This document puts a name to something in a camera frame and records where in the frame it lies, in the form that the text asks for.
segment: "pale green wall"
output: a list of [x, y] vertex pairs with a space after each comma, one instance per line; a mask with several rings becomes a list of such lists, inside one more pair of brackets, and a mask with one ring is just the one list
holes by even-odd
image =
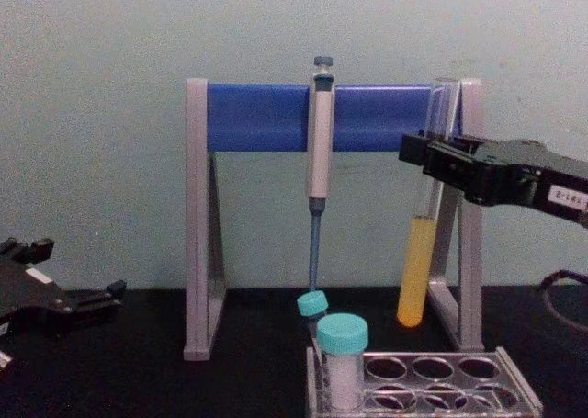
[[[586, 160], [588, 0], [0, 0], [0, 237], [50, 235], [68, 288], [184, 285], [184, 82], [479, 76], [487, 129]], [[321, 282], [397, 284], [416, 170], [337, 154]], [[301, 286], [304, 157], [221, 154], [233, 287]], [[586, 231], [485, 210], [485, 279], [586, 268]]]

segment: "test tube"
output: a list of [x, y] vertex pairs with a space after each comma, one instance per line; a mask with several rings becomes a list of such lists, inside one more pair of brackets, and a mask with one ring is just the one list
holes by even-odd
[[332, 411], [357, 411], [364, 403], [364, 355], [368, 324], [353, 314], [330, 314], [318, 322], [322, 385]]
[[[424, 134], [432, 140], [451, 135], [456, 125], [460, 81], [437, 78], [431, 86]], [[407, 327], [423, 319], [424, 299], [429, 281], [442, 183], [421, 174], [419, 195], [413, 211], [406, 253], [398, 321]]]
[[298, 297], [296, 302], [300, 315], [306, 319], [314, 352], [319, 362], [322, 362], [321, 350], [316, 341], [316, 333], [318, 321], [326, 315], [329, 308], [327, 298], [322, 291], [310, 291]]

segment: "pipette stand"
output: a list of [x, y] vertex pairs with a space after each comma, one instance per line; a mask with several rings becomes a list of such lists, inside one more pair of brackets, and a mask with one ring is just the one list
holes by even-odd
[[[402, 134], [423, 128], [429, 93], [429, 85], [338, 85], [334, 151], [397, 152]], [[480, 81], [462, 80], [461, 101], [462, 133], [482, 136]], [[226, 294], [214, 152], [304, 152], [307, 116], [308, 85], [187, 80], [185, 360], [210, 358]], [[445, 279], [456, 211], [459, 304]], [[480, 208], [444, 186], [429, 297], [460, 351], [483, 350], [481, 236]]]

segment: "gray stand frame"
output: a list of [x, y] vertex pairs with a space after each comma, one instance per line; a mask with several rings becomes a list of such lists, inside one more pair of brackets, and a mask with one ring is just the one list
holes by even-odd
[[[186, 85], [186, 346], [184, 359], [209, 360], [226, 286], [222, 262], [219, 195], [214, 153], [208, 152], [208, 81]], [[482, 136], [481, 83], [461, 81], [464, 134]], [[481, 209], [449, 186], [443, 188], [429, 298], [454, 346], [483, 350], [481, 343]], [[459, 304], [447, 288], [445, 269], [458, 213]]]

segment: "yellow liquid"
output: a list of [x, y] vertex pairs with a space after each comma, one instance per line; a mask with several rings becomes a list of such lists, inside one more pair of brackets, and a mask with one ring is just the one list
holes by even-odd
[[398, 321], [409, 328], [418, 326], [423, 319], [436, 225], [436, 220], [423, 217], [411, 222], [397, 314]]

